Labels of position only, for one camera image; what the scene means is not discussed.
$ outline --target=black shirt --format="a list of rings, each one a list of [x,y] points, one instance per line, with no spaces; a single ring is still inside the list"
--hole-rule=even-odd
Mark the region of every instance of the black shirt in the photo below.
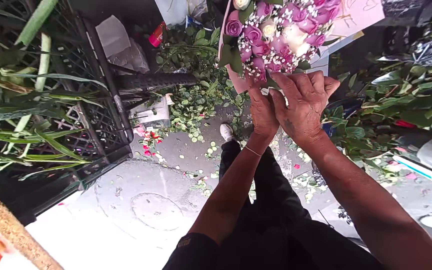
[[[183,236],[163,269],[383,269],[370,253],[326,224],[290,220],[274,211],[254,214],[240,217],[221,246],[201,233]]]

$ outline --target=finger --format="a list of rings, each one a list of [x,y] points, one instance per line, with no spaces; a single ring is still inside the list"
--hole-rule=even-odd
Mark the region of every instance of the finger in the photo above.
[[[304,98],[310,99],[316,93],[313,84],[309,80],[308,74],[306,73],[291,74],[288,77],[295,83],[297,89],[299,90],[299,92]]]
[[[262,101],[264,96],[261,93],[261,83],[254,82],[254,79],[246,75],[246,82],[249,84],[248,94],[251,98],[251,103]]]
[[[321,70],[308,73],[309,81],[312,83],[316,93],[325,94],[325,75]]]
[[[336,91],[336,89],[338,89],[340,84],[341,82],[338,80],[335,80],[331,77],[324,77],[324,90],[326,91],[328,98],[333,95],[333,93]]]
[[[281,89],[283,89],[289,107],[295,107],[298,100],[303,99],[303,96],[301,95],[299,89],[296,87],[296,84],[290,78],[286,77],[286,75],[284,75],[283,73],[273,72],[271,73],[271,78],[277,83],[277,85],[279,85]]]
[[[283,94],[274,88],[269,89],[269,94],[271,95],[271,99],[274,104],[274,113],[276,118],[280,118],[286,112],[286,101],[284,100]]]

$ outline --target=pink wrapping paper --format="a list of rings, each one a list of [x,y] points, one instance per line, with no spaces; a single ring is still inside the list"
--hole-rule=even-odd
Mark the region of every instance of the pink wrapping paper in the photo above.
[[[224,14],[223,26],[221,27],[221,35],[219,37],[219,50],[218,58],[221,58],[221,50],[223,48],[223,35],[226,26],[226,20],[230,12],[232,1],[228,1],[226,12]],[[363,30],[364,28],[375,24],[376,22],[384,19],[383,6],[381,0],[341,0],[341,9],[338,15],[334,19],[333,31],[327,36],[326,40],[333,40],[341,38],[340,40]],[[334,42],[330,46],[321,46],[320,52],[323,56],[324,51],[327,51],[329,47],[334,46],[340,40]],[[238,94],[243,93],[249,89],[248,83],[243,78],[240,78],[236,72],[234,72],[230,65],[225,65],[229,78],[233,82],[234,89]]]

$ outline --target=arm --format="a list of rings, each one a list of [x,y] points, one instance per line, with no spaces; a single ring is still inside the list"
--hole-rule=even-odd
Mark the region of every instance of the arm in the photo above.
[[[248,92],[254,131],[246,147],[262,155],[278,131],[279,123],[273,114],[271,99],[268,100],[261,94],[259,86],[250,87]],[[188,233],[204,234],[220,245],[233,231],[241,208],[248,199],[261,158],[247,148],[240,152],[227,169]]]
[[[375,257],[389,269],[432,269],[432,238],[387,190],[344,156],[321,130],[320,117],[339,82],[321,73],[272,74],[287,99],[271,91],[276,118],[314,160]]]

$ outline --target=hand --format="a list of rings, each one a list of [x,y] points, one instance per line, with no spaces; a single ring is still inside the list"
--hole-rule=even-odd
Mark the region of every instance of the hand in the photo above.
[[[288,76],[273,72],[271,78],[283,89],[288,102],[286,106],[281,92],[270,89],[276,119],[284,131],[296,144],[315,141],[321,130],[321,114],[339,81],[324,77],[322,71]]]
[[[279,122],[274,114],[273,100],[270,95],[265,96],[261,93],[261,82],[254,83],[249,77],[246,78],[246,81],[249,82],[248,93],[251,98],[249,110],[254,124],[254,133],[272,140],[279,129]]]

